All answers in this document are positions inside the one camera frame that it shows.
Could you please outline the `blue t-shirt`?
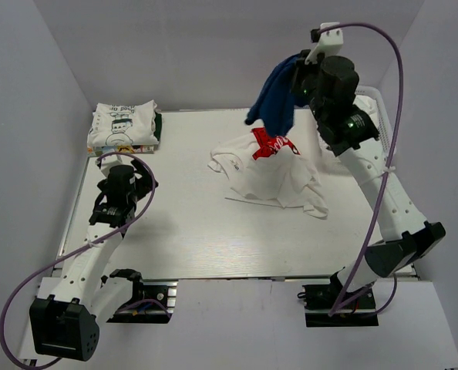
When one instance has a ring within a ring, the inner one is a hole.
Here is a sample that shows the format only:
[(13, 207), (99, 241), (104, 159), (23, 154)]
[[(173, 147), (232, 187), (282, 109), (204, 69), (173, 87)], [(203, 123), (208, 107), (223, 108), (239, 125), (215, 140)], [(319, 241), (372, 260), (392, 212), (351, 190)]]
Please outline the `blue t-shirt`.
[(295, 107), (308, 104), (291, 93), (291, 81), (298, 54), (291, 55), (272, 70), (264, 82), (254, 105), (249, 109), (244, 123), (247, 126), (261, 120), (271, 137), (286, 136), (294, 125)]

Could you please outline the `white t-shirt red print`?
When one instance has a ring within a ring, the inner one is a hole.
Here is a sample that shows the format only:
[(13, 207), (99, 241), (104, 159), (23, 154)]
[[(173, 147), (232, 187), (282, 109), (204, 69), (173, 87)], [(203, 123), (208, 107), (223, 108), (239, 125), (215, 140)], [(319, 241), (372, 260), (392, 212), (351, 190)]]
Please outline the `white t-shirt red print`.
[(271, 137), (263, 127), (253, 128), (211, 150), (208, 166), (227, 176), (228, 200), (328, 217), (315, 165), (286, 136)]

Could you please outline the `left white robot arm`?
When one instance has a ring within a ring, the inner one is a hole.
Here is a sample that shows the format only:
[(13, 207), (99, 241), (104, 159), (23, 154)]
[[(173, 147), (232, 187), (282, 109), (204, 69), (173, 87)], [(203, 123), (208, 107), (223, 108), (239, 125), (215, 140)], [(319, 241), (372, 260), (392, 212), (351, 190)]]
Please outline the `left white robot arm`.
[(144, 214), (137, 204), (151, 201), (158, 186), (152, 170), (133, 156), (101, 156), (97, 165), (104, 178), (89, 218), (84, 245), (68, 256), (68, 270), (47, 298), (36, 298), (29, 309), (32, 339), (39, 355), (88, 361), (99, 342), (100, 328), (125, 304), (135, 308), (145, 288), (119, 275), (103, 278), (114, 251), (128, 228)]

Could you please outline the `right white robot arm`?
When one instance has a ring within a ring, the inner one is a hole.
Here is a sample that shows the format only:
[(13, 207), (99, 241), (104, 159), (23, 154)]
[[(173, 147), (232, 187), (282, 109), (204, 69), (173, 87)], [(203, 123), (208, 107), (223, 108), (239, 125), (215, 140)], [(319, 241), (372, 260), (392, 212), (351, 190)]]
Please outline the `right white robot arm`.
[(322, 291), (331, 313), (346, 308), (380, 278), (424, 257), (446, 235), (430, 223), (404, 190), (392, 166), (395, 144), (385, 151), (379, 131), (354, 103), (359, 75), (340, 56), (347, 24), (323, 23), (313, 29), (315, 47), (295, 63), (291, 91), (309, 104), (320, 137), (358, 184), (372, 219), (356, 260), (334, 273)]

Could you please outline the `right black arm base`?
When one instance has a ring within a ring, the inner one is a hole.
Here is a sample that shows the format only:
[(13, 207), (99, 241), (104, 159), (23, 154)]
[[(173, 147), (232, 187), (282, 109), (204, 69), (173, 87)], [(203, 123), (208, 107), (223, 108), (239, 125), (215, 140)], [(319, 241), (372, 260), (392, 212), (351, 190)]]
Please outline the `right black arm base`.
[(303, 285), (297, 299), (304, 305), (307, 328), (377, 327), (376, 303), (372, 289), (350, 301), (333, 316), (329, 316), (335, 298), (327, 284)]

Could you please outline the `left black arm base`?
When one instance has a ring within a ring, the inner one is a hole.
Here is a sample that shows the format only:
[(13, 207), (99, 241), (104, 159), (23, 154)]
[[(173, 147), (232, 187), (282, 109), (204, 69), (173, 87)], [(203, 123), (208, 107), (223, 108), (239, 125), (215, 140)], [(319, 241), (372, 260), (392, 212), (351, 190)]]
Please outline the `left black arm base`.
[(167, 324), (173, 314), (177, 296), (177, 282), (143, 279), (139, 271), (116, 269), (101, 277), (101, 287), (108, 282), (127, 281), (130, 295), (120, 305), (109, 323)]

